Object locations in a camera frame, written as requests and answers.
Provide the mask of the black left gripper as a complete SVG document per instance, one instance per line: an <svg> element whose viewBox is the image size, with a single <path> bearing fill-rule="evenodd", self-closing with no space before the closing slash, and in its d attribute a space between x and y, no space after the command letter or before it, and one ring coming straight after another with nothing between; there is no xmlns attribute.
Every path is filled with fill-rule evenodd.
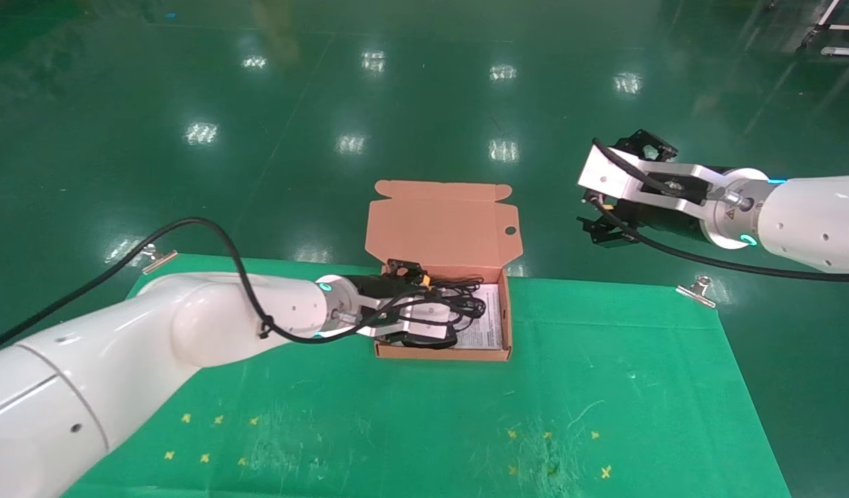
<svg viewBox="0 0 849 498"><path fill-rule="evenodd" d="M431 277L421 264L412 261L387 261L386 275L343 275L364 297L396 297L398 286L431 287ZM402 343L405 331L390 332L374 338L383 344Z"/></svg>

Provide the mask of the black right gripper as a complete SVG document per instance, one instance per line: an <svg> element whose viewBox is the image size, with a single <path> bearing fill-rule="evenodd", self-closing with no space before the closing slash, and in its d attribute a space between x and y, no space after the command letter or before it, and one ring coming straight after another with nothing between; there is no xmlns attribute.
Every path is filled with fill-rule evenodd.
<svg viewBox="0 0 849 498"><path fill-rule="evenodd" d="M638 129L631 136L617 140L612 147L635 155L639 160L671 161L677 157L677 148L645 129ZM648 228L693 241L708 241L702 230L702 221L684 212L629 201L617 201L611 207L605 205L605 208L632 230ZM614 248L639 243L604 216L596 220L579 216L577 221L582 223L582 230L588 233L593 245Z"/></svg>

